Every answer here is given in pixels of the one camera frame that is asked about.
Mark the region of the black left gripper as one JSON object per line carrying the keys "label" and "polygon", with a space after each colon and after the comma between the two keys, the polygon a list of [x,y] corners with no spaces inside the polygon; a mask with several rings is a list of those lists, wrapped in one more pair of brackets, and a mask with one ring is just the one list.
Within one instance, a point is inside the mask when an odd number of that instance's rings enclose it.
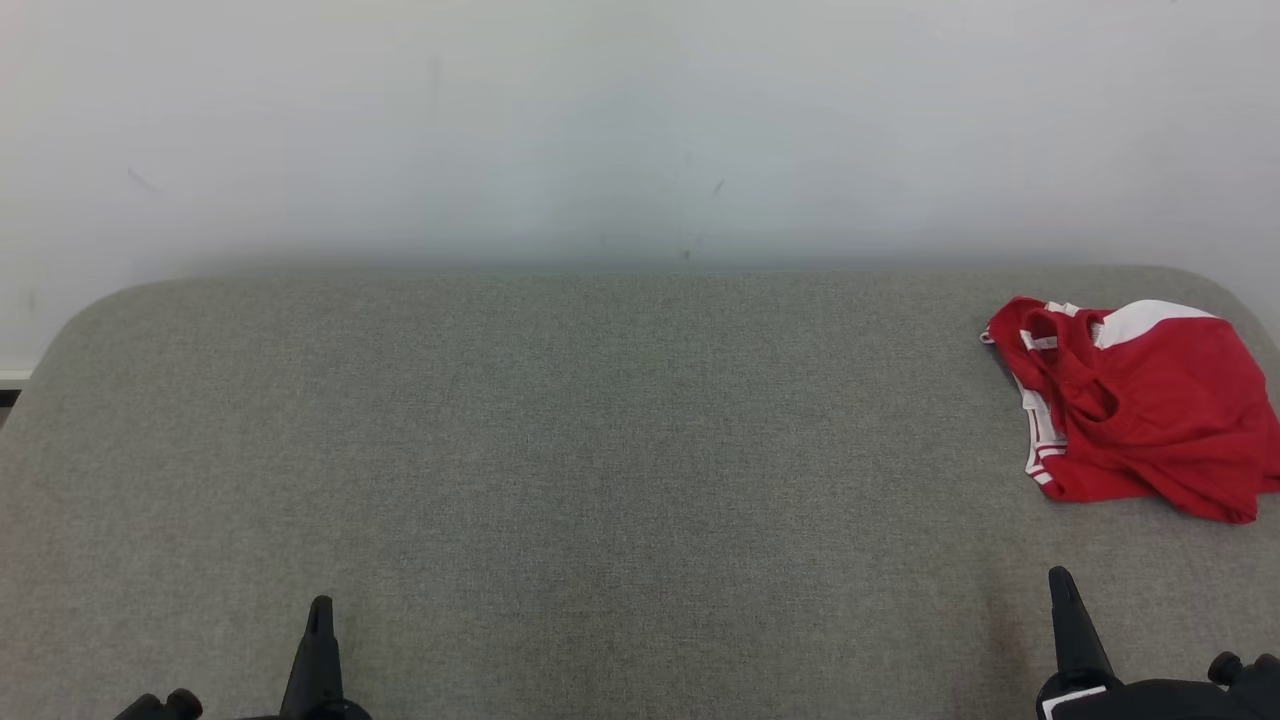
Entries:
{"label": "black left gripper", "polygon": [[310,605],[279,714],[237,720],[372,720],[360,705],[346,703],[329,596],[317,596]]}

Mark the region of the red shorts with white stripe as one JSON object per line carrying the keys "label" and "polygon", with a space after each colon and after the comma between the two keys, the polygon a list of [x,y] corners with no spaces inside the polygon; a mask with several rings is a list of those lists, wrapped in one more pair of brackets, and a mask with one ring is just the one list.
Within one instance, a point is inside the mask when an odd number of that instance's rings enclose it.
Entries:
{"label": "red shorts with white stripe", "polygon": [[1233,430],[1280,436],[1265,373],[1211,313],[1146,299],[1116,309],[1016,297],[987,323],[1019,392],[1051,405],[1061,430],[1183,439]]}

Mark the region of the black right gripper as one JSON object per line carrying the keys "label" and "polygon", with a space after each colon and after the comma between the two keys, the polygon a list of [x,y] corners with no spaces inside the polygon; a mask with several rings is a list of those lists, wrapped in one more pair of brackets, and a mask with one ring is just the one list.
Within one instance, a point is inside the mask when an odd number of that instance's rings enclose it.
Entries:
{"label": "black right gripper", "polygon": [[1036,698],[1037,720],[1280,720],[1280,673],[1121,683],[1070,571],[1051,568],[1048,585],[1057,671]]}

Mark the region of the red jersey with lettering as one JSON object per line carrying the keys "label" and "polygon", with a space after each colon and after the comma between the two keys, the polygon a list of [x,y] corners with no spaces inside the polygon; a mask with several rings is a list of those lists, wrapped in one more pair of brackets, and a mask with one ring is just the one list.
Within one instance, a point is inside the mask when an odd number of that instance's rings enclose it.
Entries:
{"label": "red jersey with lettering", "polygon": [[1051,405],[1021,388],[1029,448],[1025,473],[1051,500],[1100,503],[1160,497],[1193,518],[1245,525],[1260,497],[1280,495],[1280,436],[1213,430],[1190,438],[1147,432],[1061,430]]}

